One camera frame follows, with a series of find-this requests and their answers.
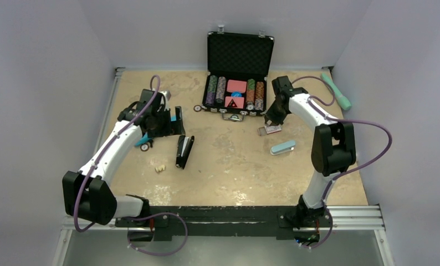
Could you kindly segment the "staple box red white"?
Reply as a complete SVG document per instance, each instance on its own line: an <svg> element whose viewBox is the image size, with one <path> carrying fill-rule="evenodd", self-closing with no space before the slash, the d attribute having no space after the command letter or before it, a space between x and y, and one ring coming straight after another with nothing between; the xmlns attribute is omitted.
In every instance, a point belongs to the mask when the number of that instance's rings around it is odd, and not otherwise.
<svg viewBox="0 0 440 266"><path fill-rule="evenodd" d="M280 125L278 126L262 126L258 128L258 134L259 136L266 136L270 134L274 134L277 132L281 132L282 127Z"/></svg>

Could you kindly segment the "black stapler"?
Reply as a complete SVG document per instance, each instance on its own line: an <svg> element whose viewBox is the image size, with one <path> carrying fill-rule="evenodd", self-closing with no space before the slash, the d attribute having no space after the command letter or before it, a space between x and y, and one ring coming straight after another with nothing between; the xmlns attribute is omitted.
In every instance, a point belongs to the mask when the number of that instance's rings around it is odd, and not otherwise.
<svg viewBox="0 0 440 266"><path fill-rule="evenodd" d="M184 169L194 144L194 136L181 135L177 142L176 167Z"/></svg>

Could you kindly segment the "light blue stapler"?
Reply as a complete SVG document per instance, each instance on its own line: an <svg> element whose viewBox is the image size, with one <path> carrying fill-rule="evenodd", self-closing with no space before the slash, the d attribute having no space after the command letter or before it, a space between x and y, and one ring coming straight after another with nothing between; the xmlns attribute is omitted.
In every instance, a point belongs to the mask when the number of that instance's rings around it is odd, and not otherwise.
<svg viewBox="0 0 440 266"><path fill-rule="evenodd" d="M289 140L286 142L283 142L281 144L277 144L275 146L272 146L270 149L270 154L275 156L275 155L280 155L286 152L290 152L293 151L294 148L296 146L296 142L295 140Z"/></svg>

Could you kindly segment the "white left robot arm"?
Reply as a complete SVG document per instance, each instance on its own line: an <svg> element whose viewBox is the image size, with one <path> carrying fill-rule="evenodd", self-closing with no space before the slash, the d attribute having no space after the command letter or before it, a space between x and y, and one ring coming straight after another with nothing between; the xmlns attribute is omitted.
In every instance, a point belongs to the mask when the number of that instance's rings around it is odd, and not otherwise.
<svg viewBox="0 0 440 266"><path fill-rule="evenodd" d="M125 108L102 147L78 171L68 171L63 176L65 212L74 217L100 225L114 218L125 218L138 227L150 221L149 201L136 195L115 196L110 184L124 158L144 136L156 139L179 136L177 151L185 166L192 140L186 136L182 109L175 107L172 119L169 105L171 94L166 91L144 89L140 99Z"/></svg>

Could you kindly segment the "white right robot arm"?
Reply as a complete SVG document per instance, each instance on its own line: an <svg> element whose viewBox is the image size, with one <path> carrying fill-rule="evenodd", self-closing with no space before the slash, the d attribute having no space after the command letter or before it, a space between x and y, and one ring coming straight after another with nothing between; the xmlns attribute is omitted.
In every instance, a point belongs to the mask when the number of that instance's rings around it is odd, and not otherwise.
<svg viewBox="0 0 440 266"><path fill-rule="evenodd" d="M291 220L308 226L324 215L327 197L336 177L356 162L354 126L339 122L304 88L294 88L287 76L272 80L275 99L265 113L267 125L282 125L289 114L300 117L314 136L311 162L314 173L300 196Z"/></svg>

